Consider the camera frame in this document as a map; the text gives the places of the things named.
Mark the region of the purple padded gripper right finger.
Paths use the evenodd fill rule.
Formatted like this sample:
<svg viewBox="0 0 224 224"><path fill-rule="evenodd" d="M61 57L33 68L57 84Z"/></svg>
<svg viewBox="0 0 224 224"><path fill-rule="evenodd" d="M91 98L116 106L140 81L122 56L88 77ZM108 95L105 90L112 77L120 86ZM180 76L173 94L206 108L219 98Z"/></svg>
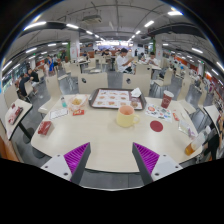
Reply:
<svg viewBox="0 0 224 224"><path fill-rule="evenodd" d="M133 144L132 153L145 185L182 169L169 155L159 155L138 143Z"/></svg>

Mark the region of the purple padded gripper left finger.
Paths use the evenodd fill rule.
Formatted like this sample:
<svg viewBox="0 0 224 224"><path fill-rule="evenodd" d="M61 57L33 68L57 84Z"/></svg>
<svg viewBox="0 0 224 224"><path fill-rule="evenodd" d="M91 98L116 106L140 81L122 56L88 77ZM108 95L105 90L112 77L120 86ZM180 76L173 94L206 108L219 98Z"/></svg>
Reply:
<svg viewBox="0 0 224 224"><path fill-rule="evenodd" d="M72 183L79 184L90 153L90 143L87 142L64 155L53 156L42 166L42 169Z"/></svg>

